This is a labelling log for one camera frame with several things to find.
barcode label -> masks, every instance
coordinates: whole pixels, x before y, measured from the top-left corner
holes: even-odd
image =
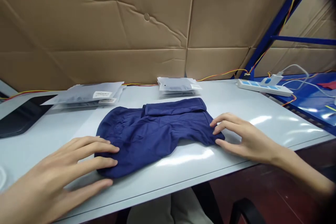
[[[103,100],[100,100],[98,103],[106,103],[106,104],[113,104],[115,103],[117,100],[117,98],[112,98],[112,99],[103,99]]]
[[[107,92],[107,91],[96,91],[93,94],[93,99],[94,98],[109,98],[111,96],[112,92]]]
[[[200,86],[198,86],[196,84],[191,84],[191,88],[192,89],[202,89]]]

pants leg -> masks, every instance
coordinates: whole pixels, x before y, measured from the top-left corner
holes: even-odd
[[[175,224],[213,224],[190,187],[172,193],[171,198],[171,215]]]
[[[171,195],[133,206],[127,224],[174,224],[171,212]]]

hand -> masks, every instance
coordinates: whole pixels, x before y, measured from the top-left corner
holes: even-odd
[[[213,131],[214,135],[217,135],[224,129],[228,129],[241,136],[241,144],[238,145],[228,143],[221,139],[216,139],[216,144],[221,146],[224,150],[246,159],[274,164],[279,155],[287,150],[274,142],[251,123],[231,113],[224,113],[216,117],[210,126],[216,126]]]
[[[96,152],[118,151],[118,147],[98,136],[72,139],[0,195],[0,223],[44,224],[58,219],[113,183],[111,179],[102,179],[75,191],[65,190],[73,180],[118,163],[105,157],[78,161]]]

cardboard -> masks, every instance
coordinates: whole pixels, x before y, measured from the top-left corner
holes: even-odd
[[[239,68],[248,48],[190,48],[187,53],[186,75],[196,80]],[[230,79],[234,73],[211,77],[208,81]]]
[[[284,1],[0,0],[0,79],[17,91],[113,81],[150,84],[158,76],[201,79],[244,67]],[[330,0],[301,5],[281,35],[334,38]],[[331,47],[287,42],[273,47],[260,75],[301,62],[306,52],[309,71],[333,62]],[[314,52],[326,56],[316,61],[313,51],[301,47],[320,48]]]
[[[253,47],[284,1],[194,0],[189,47]]]

white power strip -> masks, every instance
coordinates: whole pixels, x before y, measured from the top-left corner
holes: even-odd
[[[248,90],[253,90],[253,91],[258,91],[258,92],[263,92],[263,93],[269,93],[273,95],[280,95],[280,96],[286,96],[289,97],[293,94],[291,90],[286,88],[285,86],[262,86],[260,85],[260,82],[254,82],[250,80],[242,80],[238,79],[237,80],[237,86],[239,88],[243,89],[248,89]]]

